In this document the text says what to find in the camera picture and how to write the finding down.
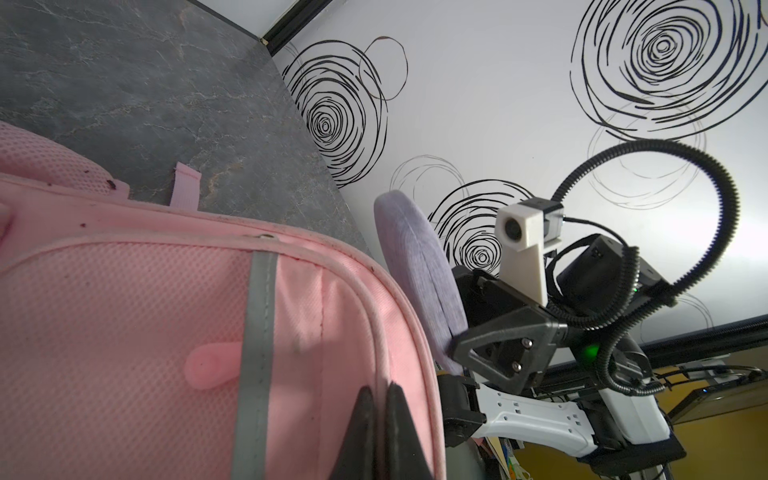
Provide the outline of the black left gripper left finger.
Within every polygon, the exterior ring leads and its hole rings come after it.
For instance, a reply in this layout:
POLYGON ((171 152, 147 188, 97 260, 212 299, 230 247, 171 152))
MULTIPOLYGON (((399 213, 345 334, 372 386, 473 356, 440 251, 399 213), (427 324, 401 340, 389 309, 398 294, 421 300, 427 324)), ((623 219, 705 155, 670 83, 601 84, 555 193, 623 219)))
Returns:
POLYGON ((378 414, 372 390, 358 392, 330 480, 375 478, 378 414))

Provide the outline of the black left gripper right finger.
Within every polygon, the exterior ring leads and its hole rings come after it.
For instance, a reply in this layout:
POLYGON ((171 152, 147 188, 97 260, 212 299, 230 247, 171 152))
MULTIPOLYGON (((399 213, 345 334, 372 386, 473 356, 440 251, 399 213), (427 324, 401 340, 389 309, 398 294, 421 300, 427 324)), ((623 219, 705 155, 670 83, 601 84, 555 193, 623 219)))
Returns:
POLYGON ((432 480, 405 393, 391 383, 386 394, 384 417, 384 478, 432 480))

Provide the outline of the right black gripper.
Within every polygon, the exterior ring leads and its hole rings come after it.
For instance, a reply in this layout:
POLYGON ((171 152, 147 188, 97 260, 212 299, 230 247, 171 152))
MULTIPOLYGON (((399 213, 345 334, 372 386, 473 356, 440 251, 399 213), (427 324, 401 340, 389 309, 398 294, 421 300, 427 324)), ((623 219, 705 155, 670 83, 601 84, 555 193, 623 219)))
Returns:
POLYGON ((537 386, 568 326, 483 270, 452 273, 469 328, 453 338, 451 359, 508 394, 537 386))

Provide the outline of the purple glasses case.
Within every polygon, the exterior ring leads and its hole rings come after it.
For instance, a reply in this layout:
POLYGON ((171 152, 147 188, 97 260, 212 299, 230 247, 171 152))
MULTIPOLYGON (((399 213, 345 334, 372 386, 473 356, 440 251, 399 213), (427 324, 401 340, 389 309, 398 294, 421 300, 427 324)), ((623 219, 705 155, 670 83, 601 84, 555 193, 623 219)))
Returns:
POLYGON ((378 196, 374 219, 390 275, 413 306, 436 363, 453 375, 463 367, 450 358, 453 338, 468 322, 450 264, 424 213, 399 190, 378 196))

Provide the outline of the pink student backpack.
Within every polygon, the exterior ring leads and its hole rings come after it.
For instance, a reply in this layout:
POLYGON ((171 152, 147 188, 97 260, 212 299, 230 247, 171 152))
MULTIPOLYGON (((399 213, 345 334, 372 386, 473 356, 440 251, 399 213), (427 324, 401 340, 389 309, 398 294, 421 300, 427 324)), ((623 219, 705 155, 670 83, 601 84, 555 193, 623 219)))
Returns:
POLYGON ((1 127, 1 475, 329 479, 358 392, 402 387, 446 475, 427 338, 397 282, 300 228, 131 200, 1 127))

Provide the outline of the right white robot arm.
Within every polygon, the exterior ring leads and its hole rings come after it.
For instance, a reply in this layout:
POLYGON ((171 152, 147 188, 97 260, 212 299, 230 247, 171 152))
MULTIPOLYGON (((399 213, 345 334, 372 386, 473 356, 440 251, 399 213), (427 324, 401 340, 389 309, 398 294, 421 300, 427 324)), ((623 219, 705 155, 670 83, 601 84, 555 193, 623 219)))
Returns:
POLYGON ((540 443, 587 463, 606 477, 651 467, 664 470, 685 450, 656 401, 656 380, 630 330, 704 279, 731 243, 739 219, 736 186, 709 154, 668 140, 610 147, 572 171, 550 198, 532 197, 500 208, 496 275, 456 268, 468 328, 454 336, 448 356, 485 380, 476 390, 482 436, 540 443), (580 257, 558 284, 557 264, 568 253, 560 240, 569 222, 566 195, 588 173, 633 153, 662 153, 704 173, 718 198, 714 236, 701 259, 674 282, 646 269, 637 247, 613 230, 574 243, 580 257), (595 401, 552 403, 527 398, 556 350, 571 350, 597 391, 595 401))

